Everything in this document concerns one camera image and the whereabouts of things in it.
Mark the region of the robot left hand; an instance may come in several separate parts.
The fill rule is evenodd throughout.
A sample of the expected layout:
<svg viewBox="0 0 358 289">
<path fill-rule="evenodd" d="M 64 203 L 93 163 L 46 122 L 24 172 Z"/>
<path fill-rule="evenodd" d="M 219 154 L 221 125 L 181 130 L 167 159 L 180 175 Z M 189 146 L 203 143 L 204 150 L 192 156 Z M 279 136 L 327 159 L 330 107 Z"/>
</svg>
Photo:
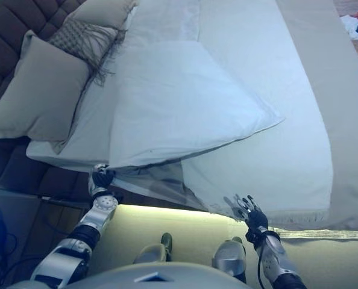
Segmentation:
<svg viewBox="0 0 358 289">
<path fill-rule="evenodd" d="M 109 169 L 108 164 L 97 164 L 89 173 L 89 188 L 108 188 L 115 179 L 116 172 Z"/>
</svg>

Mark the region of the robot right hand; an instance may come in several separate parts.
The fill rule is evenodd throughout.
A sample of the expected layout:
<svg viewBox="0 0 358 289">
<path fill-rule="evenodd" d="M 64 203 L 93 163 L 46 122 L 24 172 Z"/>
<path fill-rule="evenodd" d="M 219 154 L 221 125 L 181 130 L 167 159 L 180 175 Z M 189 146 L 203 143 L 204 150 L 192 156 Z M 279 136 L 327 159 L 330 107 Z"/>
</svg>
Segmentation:
<svg viewBox="0 0 358 289">
<path fill-rule="evenodd" d="M 240 197 L 235 195 L 237 215 L 246 223 L 249 229 L 255 231 L 268 230 L 268 218 L 250 195 Z"/>
</svg>

